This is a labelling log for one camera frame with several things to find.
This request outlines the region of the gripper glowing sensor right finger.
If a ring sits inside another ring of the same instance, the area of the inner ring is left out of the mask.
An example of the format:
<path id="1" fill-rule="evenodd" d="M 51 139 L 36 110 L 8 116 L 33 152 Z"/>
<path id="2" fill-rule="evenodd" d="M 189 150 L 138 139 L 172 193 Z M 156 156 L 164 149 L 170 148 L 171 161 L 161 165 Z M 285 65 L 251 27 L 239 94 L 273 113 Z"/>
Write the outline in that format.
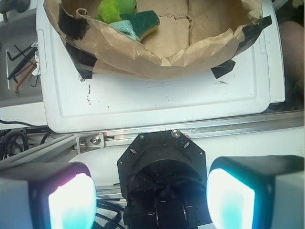
<path id="1" fill-rule="evenodd" d="M 207 179 L 207 204 L 217 229 L 303 229 L 302 156 L 221 156 Z"/>

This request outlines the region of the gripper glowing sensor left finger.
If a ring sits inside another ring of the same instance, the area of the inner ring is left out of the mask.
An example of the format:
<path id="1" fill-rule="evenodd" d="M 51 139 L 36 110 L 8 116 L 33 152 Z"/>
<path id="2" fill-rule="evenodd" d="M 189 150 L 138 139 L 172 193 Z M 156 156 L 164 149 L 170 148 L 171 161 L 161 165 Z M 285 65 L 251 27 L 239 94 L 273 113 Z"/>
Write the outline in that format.
<path id="1" fill-rule="evenodd" d="M 81 162 L 0 165 L 2 229 L 90 229 L 96 187 Z"/>

